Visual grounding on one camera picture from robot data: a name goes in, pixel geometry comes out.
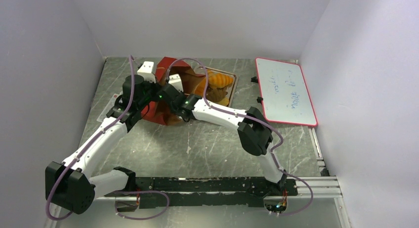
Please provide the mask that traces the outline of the long orange fake baguette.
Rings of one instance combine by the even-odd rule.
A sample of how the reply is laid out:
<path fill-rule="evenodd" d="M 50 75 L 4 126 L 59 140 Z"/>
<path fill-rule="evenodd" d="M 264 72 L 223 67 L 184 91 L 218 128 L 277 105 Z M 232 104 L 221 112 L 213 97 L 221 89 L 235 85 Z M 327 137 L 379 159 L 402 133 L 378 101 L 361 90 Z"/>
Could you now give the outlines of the long orange fake baguette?
<path fill-rule="evenodd" d="M 202 78 L 202 80 L 197 84 L 195 87 L 193 94 L 203 96 L 204 90 L 206 89 L 206 78 Z"/>

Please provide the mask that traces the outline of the red paper bag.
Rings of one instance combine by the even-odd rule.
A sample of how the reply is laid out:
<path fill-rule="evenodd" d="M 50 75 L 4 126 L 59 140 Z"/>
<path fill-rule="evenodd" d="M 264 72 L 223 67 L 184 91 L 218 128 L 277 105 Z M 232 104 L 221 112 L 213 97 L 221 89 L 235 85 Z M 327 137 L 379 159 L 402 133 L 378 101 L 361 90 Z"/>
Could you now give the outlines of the red paper bag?
<path fill-rule="evenodd" d="M 172 83 L 166 83 L 168 69 L 170 76 L 179 75 L 183 91 L 176 90 Z M 176 112 L 181 112 L 188 95 L 194 93 L 200 83 L 205 83 L 205 76 L 196 74 L 185 61 L 166 56 L 157 64 L 156 79 L 160 86 L 156 96 L 158 101 L 151 102 L 149 110 L 142 110 L 143 119 L 165 126 L 176 125 L 181 122 Z"/>

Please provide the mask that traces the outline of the dark fake bread loaf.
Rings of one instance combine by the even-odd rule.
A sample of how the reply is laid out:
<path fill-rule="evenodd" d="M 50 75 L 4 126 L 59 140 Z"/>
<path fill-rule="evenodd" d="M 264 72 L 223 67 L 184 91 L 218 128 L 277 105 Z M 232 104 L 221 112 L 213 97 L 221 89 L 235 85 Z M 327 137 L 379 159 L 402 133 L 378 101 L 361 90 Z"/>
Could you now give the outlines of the dark fake bread loaf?
<path fill-rule="evenodd" d="M 211 102 L 217 103 L 217 102 L 222 101 L 224 98 L 226 98 L 227 94 L 228 94 L 228 92 L 224 88 L 222 88 L 222 89 L 219 89 L 219 88 L 212 89 L 212 88 L 210 88 L 209 92 L 206 94 L 206 98 L 207 98 L 207 100 L 209 100 Z"/>

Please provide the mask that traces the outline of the orange fake croissant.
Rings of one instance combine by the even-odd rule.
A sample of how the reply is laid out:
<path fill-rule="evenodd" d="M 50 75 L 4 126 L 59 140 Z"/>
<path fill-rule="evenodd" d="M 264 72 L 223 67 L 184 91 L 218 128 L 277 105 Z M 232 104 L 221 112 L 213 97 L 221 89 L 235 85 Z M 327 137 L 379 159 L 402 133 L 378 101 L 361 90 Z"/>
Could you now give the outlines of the orange fake croissant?
<path fill-rule="evenodd" d="M 234 79 L 231 76 L 228 76 L 222 73 L 213 72 L 211 70 L 207 70 L 207 73 L 208 73 L 208 85 L 212 89 L 216 89 L 216 88 L 221 89 L 221 88 L 224 88 L 226 86 L 233 84 L 234 82 Z"/>

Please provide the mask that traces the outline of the silver metal tray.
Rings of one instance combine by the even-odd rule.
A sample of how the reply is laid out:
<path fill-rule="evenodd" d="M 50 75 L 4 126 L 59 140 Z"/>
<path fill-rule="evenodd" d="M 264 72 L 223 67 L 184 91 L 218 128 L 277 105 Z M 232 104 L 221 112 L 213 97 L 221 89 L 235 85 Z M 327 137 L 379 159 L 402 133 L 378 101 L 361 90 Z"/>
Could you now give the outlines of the silver metal tray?
<path fill-rule="evenodd" d="M 209 84 L 206 99 L 210 102 L 229 107 L 231 105 L 238 77 L 230 72 L 207 67 Z"/>

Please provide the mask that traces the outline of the pale fake bread slice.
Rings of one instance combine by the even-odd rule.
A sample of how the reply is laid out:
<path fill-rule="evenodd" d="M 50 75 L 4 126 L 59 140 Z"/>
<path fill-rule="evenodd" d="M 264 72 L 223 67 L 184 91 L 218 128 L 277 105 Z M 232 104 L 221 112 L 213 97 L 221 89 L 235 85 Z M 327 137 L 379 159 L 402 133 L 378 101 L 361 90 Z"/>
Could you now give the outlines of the pale fake bread slice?
<path fill-rule="evenodd" d="M 228 98 L 223 98 L 222 100 L 220 100 L 219 102 L 217 102 L 217 104 L 219 105 L 223 105 L 223 106 L 228 106 L 229 104 L 229 99 Z"/>

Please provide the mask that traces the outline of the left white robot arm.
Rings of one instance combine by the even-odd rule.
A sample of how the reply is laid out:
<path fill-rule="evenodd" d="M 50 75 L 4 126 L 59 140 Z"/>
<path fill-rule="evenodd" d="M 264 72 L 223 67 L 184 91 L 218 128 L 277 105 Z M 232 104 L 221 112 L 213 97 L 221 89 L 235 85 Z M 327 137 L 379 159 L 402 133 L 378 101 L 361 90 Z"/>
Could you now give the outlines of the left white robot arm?
<path fill-rule="evenodd" d="M 142 110 L 157 98 L 160 88 L 159 82 L 147 81 L 140 75 L 126 77 L 122 94 L 96 132 L 71 156 L 47 166 L 47 211 L 51 204 L 55 204 L 71 213 L 82 214 L 98 197 L 115 191 L 124 196 L 136 192 L 135 172 L 129 169 L 115 167 L 99 176 L 92 176 L 92 173 L 101 159 L 141 120 Z"/>

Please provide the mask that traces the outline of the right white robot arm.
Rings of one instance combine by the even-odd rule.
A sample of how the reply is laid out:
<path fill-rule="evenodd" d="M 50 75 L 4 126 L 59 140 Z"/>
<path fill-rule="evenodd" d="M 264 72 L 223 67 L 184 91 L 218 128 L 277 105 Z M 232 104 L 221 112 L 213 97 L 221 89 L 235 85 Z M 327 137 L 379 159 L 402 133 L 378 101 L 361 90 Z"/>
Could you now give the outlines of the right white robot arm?
<path fill-rule="evenodd" d="M 242 148 L 259 160 L 268 192 L 279 195 L 285 190 L 287 173 L 273 151 L 276 130 L 257 108 L 239 110 L 222 106 L 196 94 L 187 95 L 171 84 L 158 87 L 152 99 L 165 102 L 171 113 L 185 121 L 205 121 L 236 131 Z"/>

